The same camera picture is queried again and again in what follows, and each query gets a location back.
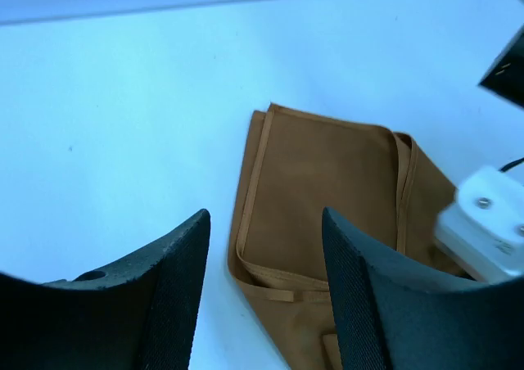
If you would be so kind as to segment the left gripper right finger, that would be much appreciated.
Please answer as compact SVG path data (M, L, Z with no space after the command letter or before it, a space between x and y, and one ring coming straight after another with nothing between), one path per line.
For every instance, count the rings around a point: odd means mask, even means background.
M331 208L322 239L343 368L522 368L521 278L485 284L427 267Z

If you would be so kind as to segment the orange cloth napkin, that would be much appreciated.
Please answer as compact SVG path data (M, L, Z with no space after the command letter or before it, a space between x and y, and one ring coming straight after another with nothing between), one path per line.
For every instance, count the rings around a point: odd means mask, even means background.
M434 243L436 216L454 191L408 134L275 104L253 113L228 270L290 368L341 367L323 210L419 263L460 275Z

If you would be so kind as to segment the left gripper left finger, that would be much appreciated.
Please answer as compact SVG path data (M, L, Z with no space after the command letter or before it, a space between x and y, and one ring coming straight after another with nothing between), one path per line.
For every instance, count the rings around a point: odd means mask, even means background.
M75 280L1 276L4 369L185 369L210 244L210 214Z

